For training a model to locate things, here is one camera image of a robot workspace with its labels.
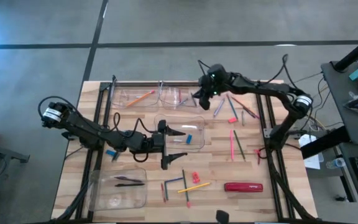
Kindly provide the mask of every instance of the clear plastic container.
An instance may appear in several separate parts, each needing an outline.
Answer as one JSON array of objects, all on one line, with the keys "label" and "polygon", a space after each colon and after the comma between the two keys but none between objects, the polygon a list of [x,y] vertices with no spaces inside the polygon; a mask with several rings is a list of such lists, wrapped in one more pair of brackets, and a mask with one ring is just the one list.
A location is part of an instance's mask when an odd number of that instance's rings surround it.
[{"label": "clear plastic container", "polygon": [[160,94],[161,104],[168,110],[197,113],[201,108],[198,106],[198,99],[192,97],[196,91],[197,89],[165,86]]},{"label": "clear plastic container", "polygon": [[119,87],[114,91],[112,107],[119,110],[158,110],[160,87]]},{"label": "clear plastic container", "polygon": [[[141,183],[144,185],[118,187],[118,184]],[[141,208],[147,201],[146,170],[95,170],[89,176],[86,195],[87,206],[91,211]]]},{"label": "clear plastic container", "polygon": [[[158,122],[167,121],[170,128],[185,133],[182,136],[166,136],[165,145],[169,149],[201,149],[205,144],[205,120],[201,116],[195,118],[183,118],[177,116],[165,116],[158,114],[154,118],[154,126],[157,129]],[[191,135],[191,141],[188,144],[187,139]]]},{"label": "clear plastic container", "polygon": [[346,166],[343,158],[337,158],[326,163],[328,169],[337,169]]}]

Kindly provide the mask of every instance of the desk leg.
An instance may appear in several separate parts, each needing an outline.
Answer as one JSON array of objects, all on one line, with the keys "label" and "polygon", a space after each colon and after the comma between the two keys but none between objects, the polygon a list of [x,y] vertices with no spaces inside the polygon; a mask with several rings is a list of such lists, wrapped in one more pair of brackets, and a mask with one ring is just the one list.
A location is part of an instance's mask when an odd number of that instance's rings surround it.
[{"label": "desk leg", "polygon": [[345,126],[342,126],[315,140],[314,142],[301,147],[302,156],[304,159],[307,159],[311,156],[317,155],[319,152],[323,152],[325,149],[329,149],[338,145],[339,143],[349,141],[350,138],[346,128]]}]

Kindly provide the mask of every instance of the gray floor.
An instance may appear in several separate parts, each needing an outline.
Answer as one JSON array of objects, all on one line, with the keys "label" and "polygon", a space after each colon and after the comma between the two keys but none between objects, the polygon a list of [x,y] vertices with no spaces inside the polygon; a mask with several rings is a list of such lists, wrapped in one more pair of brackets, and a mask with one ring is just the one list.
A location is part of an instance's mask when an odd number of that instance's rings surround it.
[{"label": "gray floor", "polygon": [[[0,0],[0,44],[90,44],[101,3]],[[358,0],[110,0],[99,43],[262,40],[358,40]],[[289,54],[288,69],[297,80],[354,47],[98,49],[89,79],[115,74],[120,80],[196,80],[197,59],[267,79]],[[41,127],[37,103],[48,95],[76,103],[88,54],[89,49],[0,50],[0,145],[31,154],[28,164],[13,162],[2,183],[0,223],[49,219],[67,142],[61,131]],[[319,80],[298,87],[314,95]],[[331,97],[318,119],[341,120]],[[339,178],[310,183],[320,218],[358,223],[358,203],[333,200],[344,194]]]}]

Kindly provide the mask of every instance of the wooden table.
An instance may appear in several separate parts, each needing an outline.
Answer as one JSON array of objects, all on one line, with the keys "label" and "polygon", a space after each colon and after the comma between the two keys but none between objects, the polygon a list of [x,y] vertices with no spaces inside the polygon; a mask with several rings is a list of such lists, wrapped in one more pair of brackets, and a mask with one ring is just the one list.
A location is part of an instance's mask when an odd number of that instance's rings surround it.
[{"label": "wooden table", "polygon": [[[90,120],[92,120],[94,116],[99,84],[100,82],[84,82],[81,91],[78,110],[84,117]],[[190,91],[187,90],[187,88],[181,88],[182,97],[191,91],[195,92],[197,89],[196,87],[190,88]],[[142,208],[97,211],[94,213],[94,222],[215,222],[217,209],[229,213],[231,222],[277,221],[267,161],[262,160],[258,166],[257,156],[254,154],[254,149],[264,146],[258,119],[253,119],[248,114],[245,114],[245,126],[241,125],[241,121],[229,124],[227,120],[233,117],[233,113],[227,99],[217,117],[213,118],[213,111],[218,106],[221,98],[226,96],[226,94],[211,99],[211,110],[209,111],[201,110],[200,106],[190,108],[190,103],[188,103],[189,106],[185,110],[179,108],[175,110],[175,107],[164,108],[162,107],[161,101],[155,105],[159,106],[158,108],[149,106],[146,108],[137,108],[136,110],[128,110],[124,107],[117,106],[118,102],[127,99],[127,93],[130,93],[130,95],[131,93],[141,95],[142,91],[150,91],[150,87],[128,89],[130,88],[116,87],[115,89],[114,105],[110,112],[110,127],[113,126],[112,116],[117,111],[121,114],[121,122],[119,123],[120,130],[133,129],[137,118],[142,118],[146,127],[154,130],[154,118],[157,114],[185,118],[202,116],[205,120],[205,145],[199,151],[187,151],[189,154],[173,161],[168,167],[168,170],[162,170],[160,168],[160,154],[151,154],[149,159],[144,163],[135,162],[129,151],[122,153],[117,162],[111,162],[111,156],[104,154],[101,171],[134,169],[138,167],[147,171],[147,203]],[[175,91],[177,91],[177,89],[164,88],[164,93],[162,93],[160,97],[165,100],[173,100],[175,97],[177,98],[177,92]],[[257,103],[254,94],[238,95],[236,98],[257,113]],[[153,100],[154,98],[150,98],[146,100],[146,103],[150,103]],[[233,103],[241,120],[242,108],[236,102],[233,101]],[[276,98],[272,98],[272,104],[277,123],[280,124],[287,115],[287,111]],[[103,109],[104,108],[101,110],[101,121],[103,118]],[[229,143],[230,129],[237,131],[242,148],[246,154],[246,161],[243,160],[235,141],[235,157],[233,161],[231,160]],[[137,130],[146,133],[140,125]],[[297,142],[294,140],[288,140],[288,143],[297,145]],[[78,149],[79,146],[78,142],[72,141],[68,145],[67,153]],[[169,149],[168,153],[171,154],[182,151],[183,150],[179,149]],[[77,152],[65,161],[52,218],[61,215],[78,193],[83,175],[85,157],[86,149]],[[317,217],[301,152],[286,146],[283,149],[283,157],[291,191],[295,194],[302,206],[304,206],[310,214]],[[194,185],[191,177],[191,173],[194,171],[199,173],[201,183],[211,182],[211,185],[207,187],[189,192],[189,199],[192,204],[191,208],[186,207],[185,194],[177,193],[177,190],[183,189],[182,181],[173,182],[168,185],[169,201],[164,203],[162,198],[160,184],[164,180],[181,177],[182,168],[186,173],[188,187]],[[226,182],[261,183],[264,185],[264,191],[261,193],[225,192],[223,185]],[[285,217],[288,217],[284,194],[281,190],[280,198]]]}]

